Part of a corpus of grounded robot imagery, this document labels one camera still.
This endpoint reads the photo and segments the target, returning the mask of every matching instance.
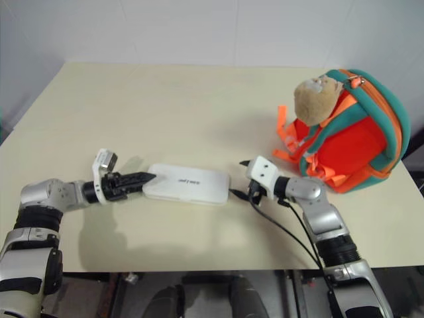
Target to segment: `toy face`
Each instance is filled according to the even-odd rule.
[[[336,81],[333,78],[329,78],[327,75],[320,76],[318,78],[311,78],[304,81],[305,88],[308,88],[315,93],[321,93],[322,91],[338,91],[342,88],[342,83]]]
[[[328,76],[303,81],[294,91],[295,113],[307,126],[324,121],[333,111],[343,84]]]

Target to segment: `backpack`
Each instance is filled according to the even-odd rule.
[[[344,89],[329,118],[307,127],[299,119],[285,127],[279,107],[277,133],[289,152],[273,155],[299,165],[303,176],[322,179],[344,193],[386,180],[407,149],[407,113],[380,82],[360,70],[331,70]]]

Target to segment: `orange strap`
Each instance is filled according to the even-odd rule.
[[[278,122],[277,122],[277,134],[283,140],[286,148],[294,153],[299,146],[297,141],[296,127],[294,122],[285,127],[287,119],[287,106],[280,105],[278,107]]]
[[[280,105],[278,106],[277,133],[282,140],[286,139],[287,137],[286,130],[284,129],[284,126],[286,125],[286,120],[287,120],[287,106]]]
[[[272,155],[273,156],[275,156],[275,157],[277,157],[277,158],[280,158],[280,159],[282,159],[282,160],[285,160],[285,161],[287,161],[287,162],[291,162],[292,164],[295,164],[296,163],[296,160],[294,160],[290,155],[289,155],[289,153],[288,152],[285,152],[285,151],[283,151],[283,150],[280,150],[280,149],[274,149],[274,151],[272,152]]]
[[[356,104],[358,101],[351,94],[347,95],[340,105],[337,107],[336,111],[327,119],[325,119],[321,124],[321,127],[327,126],[335,117],[339,116],[342,112],[347,110],[350,106]]]
[[[328,182],[328,184],[336,192],[345,193],[355,188],[358,184],[361,184],[362,182],[364,182],[371,176],[379,178],[379,179],[386,179],[388,177],[388,174],[383,174],[373,169],[370,165],[367,165],[363,167],[363,169],[356,171],[350,176],[347,176],[346,179],[343,180],[343,182],[341,183],[335,183],[331,180]]]
[[[336,175],[334,169],[320,164],[314,154],[307,157],[306,162],[309,163],[309,167],[306,171],[308,176],[316,177],[326,182],[331,181],[336,187],[343,184],[348,178],[348,176],[342,174]]]

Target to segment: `orange zipper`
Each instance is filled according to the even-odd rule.
[[[343,74],[346,74],[349,77],[356,76],[356,74],[348,70],[340,70],[340,72],[342,72]],[[381,171],[383,174],[387,174],[393,168],[393,166],[395,165],[395,163],[397,162],[400,156],[400,151],[402,146],[401,126],[400,126],[398,117],[396,116],[392,107],[390,107],[390,104],[387,102],[384,96],[368,80],[366,80],[366,78],[364,78],[364,80],[365,82],[361,85],[362,89],[376,102],[377,106],[379,106],[379,108],[381,108],[381,110],[383,110],[383,112],[389,117],[390,121],[393,123],[393,127],[395,130],[395,136],[397,140],[396,156],[394,160]]]

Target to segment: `black cable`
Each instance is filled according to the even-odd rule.
[[[305,227],[305,224],[303,223],[302,219],[300,218],[299,214],[297,214],[296,210],[293,208],[293,206],[286,202],[287,206],[289,207],[289,209],[291,209],[294,213],[294,215],[296,216],[297,220],[299,221],[300,225],[303,227],[303,230],[306,233],[307,239],[309,240],[309,242],[311,243],[312,249],[313,249],[313,253],[315,254],[315,257],[317,258],[317,265],[319,267],[319,270],[322,272],[322,275],[324,277],[325,283],[329,289],[329,291],[333,291],[333,285],[331,285],[331,282],[329,281],[328,277],[325,275],[324,273],[324,267],[323,267],[323,263],[321,262],[321,259],[319,258],[317,249],[315,248],[315,244],[313,244],[312,238],[309,236],[309,233]]]
[[[279,222],[277,222],[276,220],[274,220],[273,218],[271,218],[269,215],[265,214],[264,212],[262,212],[257,206],[256,204],[254,204],[253,199],[251,197],[249,197],[249,202],[252,205],[253,209],[258,212],[262,217],[264,217],[265,219],[267,219],[269,222],[273,223],[274,225],[276,225],[277,227],[279,227],[281,230],[283,230],[284,232],[286,232],[287,234],[289,234],[289,236],[292,237],[292,239],[294,239],[296,242],[298,242],[303,249],[305,249],[305,251],[308,253],[308,255],[313,259],[314,263],[316,263],[316,265],[322,269],[322,264],[318,259],[315,259],[315,257],[312,255],[312,253],[309,251],[309,249],[289,230],[287,230],[285,227],[283,227],[281,224],[279,224]]]

